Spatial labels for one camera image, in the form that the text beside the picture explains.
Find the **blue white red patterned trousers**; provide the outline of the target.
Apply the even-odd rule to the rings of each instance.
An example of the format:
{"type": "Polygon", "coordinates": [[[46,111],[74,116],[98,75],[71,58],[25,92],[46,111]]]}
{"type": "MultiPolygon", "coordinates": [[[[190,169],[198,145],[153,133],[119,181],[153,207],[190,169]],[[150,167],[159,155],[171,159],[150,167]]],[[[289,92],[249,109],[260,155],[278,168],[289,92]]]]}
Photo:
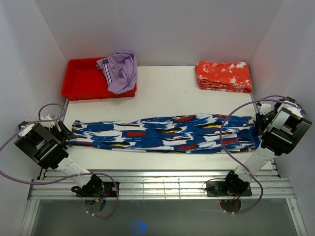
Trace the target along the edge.
{"type": "Polygon", "coordinates": [[[143,118],[133,121],[76,120],[70,146],[160,153],[213,154],[254,151],[260,140],[253,134],[252,117],[199,113],[143,118]]]}

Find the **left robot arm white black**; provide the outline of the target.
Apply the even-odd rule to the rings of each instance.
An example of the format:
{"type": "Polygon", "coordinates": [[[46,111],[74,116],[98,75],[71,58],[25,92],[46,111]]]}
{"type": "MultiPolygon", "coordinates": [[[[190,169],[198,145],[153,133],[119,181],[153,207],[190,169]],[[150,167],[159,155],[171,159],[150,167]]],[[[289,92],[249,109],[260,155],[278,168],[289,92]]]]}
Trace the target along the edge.
{"type": "Polygon", "coordinates": [[[67,152],[68,142],[76,139],[62,121],[39,122],[29,124],[22,122],[18,125],[23,129],[14,143],[24,154],[30,157],[41,168],[64,172],[72,178],[76,186],[71,191],[78,197],[99,197],[105,187],[103,181],[88,170],[77,165],[67,152]]]}

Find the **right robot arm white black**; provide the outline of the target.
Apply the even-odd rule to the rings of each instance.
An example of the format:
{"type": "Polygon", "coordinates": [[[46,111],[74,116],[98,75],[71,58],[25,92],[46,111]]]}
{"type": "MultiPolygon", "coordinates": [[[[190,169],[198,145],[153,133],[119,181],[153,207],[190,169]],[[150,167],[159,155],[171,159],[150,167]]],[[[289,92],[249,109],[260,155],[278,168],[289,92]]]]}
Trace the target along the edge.
{"type": "Polygon", "coordinates": [[[242,195],[250,188],[250,182],[256,173],[274,158],[289,154],[306,134],[312,122],[303,117],[302,107],[291,97],[280,97],[274,107],[267,101],[267,96],[256,103],[255,131],[261,136],[261,142],[255,152],[244,162],[231,170],[224,182],[222,190],[227,195],[242,195]]]}

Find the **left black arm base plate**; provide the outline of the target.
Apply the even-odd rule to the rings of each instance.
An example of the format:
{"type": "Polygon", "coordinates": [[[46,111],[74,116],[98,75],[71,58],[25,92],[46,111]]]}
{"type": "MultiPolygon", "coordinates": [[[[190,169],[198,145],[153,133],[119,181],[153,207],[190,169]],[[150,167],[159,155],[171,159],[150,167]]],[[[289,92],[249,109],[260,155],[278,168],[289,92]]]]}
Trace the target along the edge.
{"type": "Polygon", "coordinates": [[[101,185],[97,186],[93,190],[83,190],[79,186],[74,186],[71,191],[75,193],[76,197],[85,198],[100,198],[100,197],[116,197],[117,192],[119,192],[120,182],[103,182],[101,185]]]}

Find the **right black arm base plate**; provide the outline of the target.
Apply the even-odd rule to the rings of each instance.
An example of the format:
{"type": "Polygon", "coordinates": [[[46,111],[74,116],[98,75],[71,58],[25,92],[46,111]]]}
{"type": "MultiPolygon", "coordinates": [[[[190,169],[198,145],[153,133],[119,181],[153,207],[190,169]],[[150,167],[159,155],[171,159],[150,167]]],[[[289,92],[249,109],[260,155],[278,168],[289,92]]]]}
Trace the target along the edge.
{"type": "Polygon", "coordinates": [[[207,193],[208,197],[250,197],[252,196],[251,188],[248,187],[243,193],[236,190],[228,190],[223,187],[223,178],[213,178],[202,184],[201,190],[207,193]]]}

